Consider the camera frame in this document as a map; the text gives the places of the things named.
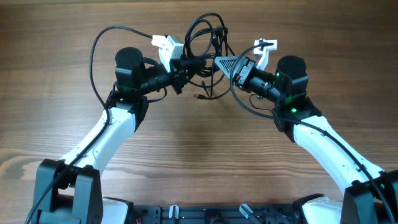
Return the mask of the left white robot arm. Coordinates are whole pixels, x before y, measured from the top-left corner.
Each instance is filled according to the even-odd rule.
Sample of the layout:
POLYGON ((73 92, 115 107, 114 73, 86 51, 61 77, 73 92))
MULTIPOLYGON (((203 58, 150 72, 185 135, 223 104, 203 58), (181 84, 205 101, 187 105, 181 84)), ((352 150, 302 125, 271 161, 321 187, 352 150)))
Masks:
POLYGON ((103 100, 103 114, 93 129, 59 160, 45 159, 37 169, 34 203, 26 223, 134 223, 134 205, 102 195, 101 175, 147 113, 147 94, 172 86, 181 93, 203 59, 171 56, 162 63, 134 47, 115 56, 116 82, 103 100))

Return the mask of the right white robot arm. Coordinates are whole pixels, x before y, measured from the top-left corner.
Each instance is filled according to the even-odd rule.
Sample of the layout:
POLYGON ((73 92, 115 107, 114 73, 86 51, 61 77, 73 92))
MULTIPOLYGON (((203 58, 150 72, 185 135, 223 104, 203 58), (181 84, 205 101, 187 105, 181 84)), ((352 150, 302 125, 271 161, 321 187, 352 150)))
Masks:
POLYGON ((343 194, 332 201, 315 194, 296 202, 303 223, 397 223, 397 171, 386 172, 350 146, 307 96, 302 58, 282 57, 274 74, 247 57, 218 57, 232 88, 274 103, 268 116, 277 129, 309 152, 343 194))

